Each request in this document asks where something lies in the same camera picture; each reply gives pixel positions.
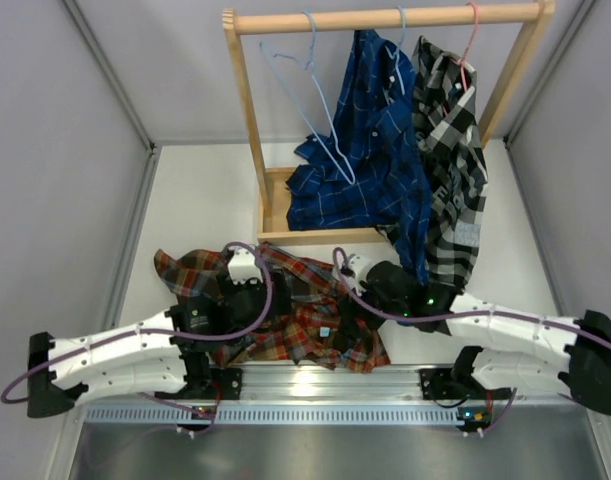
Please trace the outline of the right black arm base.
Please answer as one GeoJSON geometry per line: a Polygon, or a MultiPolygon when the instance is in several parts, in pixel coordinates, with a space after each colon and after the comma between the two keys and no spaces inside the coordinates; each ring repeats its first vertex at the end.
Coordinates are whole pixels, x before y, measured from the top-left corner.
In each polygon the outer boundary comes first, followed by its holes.
{"type": "Polygon", "coordinates": [[[511,407],[516,390],[488,388],[474,379],[474,361],[481,347],[464,347],[451,367],[431,367],[419,370],[422,398],[436,406],[456,410],[463,422],[458,426],[464,437],[483,438],[511,407]]]}

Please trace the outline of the red brown plaid shirt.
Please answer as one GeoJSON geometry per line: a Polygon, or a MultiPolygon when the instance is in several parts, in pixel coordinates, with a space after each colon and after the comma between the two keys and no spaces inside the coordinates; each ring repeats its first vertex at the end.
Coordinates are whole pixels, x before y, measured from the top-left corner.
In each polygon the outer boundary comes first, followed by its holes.
{"type": "MultiPolygon", "coordinates": [[[[370,373],[390,363],[376,328],[364,314],[352,317],[348,330],[341,328],[349,309],[337,304],[346,290],[333,278],[333,266],[307,257],[292,255],[267,242],[259,253],[268,267],[281,272],[291,291],[291,312],[266,320],[261,328],[211,354],[222,368],[251,361],[313,362],[333,370],[346,368],[370,373]]],[[[154,269],[168,290],[179,301],[200,293],[221,300],[217,276],[227,271],[224,254],[204,249],[179,258],[159,249],[153,257],[154,269]]]]}

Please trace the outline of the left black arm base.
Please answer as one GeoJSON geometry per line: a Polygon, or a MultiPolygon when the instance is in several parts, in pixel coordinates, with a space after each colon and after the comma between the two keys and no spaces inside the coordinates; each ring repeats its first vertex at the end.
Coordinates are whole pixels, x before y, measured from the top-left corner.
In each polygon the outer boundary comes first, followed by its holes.
{"type": "Polygon", "coordinates": [[[191,436],[208,430],[217,417],[218,408],[223,400],[237,401],[243,385],[243,370],[241,368],[210,369],[210,378],[201,380],[198,384],[187,384],[177,393],[156,392],[156,402],[172,407],[181,405],[192,409],[192,423],[181,423],[178,427],[191,436]]]}

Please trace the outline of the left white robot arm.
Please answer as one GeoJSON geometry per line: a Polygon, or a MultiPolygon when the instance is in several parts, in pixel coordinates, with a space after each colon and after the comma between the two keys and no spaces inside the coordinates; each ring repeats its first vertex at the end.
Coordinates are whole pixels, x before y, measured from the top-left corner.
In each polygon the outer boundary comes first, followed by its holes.
{"type": "Polygon", "coordinates": [[[112,396],[153,392],[162,399],[201,399],[220,380],[210,354],[239,347],[258,318],[291,311],[285,276],[271,282],[234,284],[217,277],[222,297],[206,294],[182,301],[146,320],[86,337],[31,336],[28,349],[27,415],[47,418],[112,396]]]}

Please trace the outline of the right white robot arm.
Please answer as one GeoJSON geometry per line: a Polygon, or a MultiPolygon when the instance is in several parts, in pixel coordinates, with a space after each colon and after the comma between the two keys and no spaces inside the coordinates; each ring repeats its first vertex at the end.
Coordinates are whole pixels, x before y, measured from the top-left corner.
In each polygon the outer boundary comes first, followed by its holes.
{"type": "Polygon", "coordinates": [[[352,304],[377,325],[401,326],[462,344],[450,373],[453,390],[516,389],[567,397],[611,416],[611,319],[536,316],[479,299],[456,287],[422,285],[390,261],[352,255],[334,277],[352,304]]]}

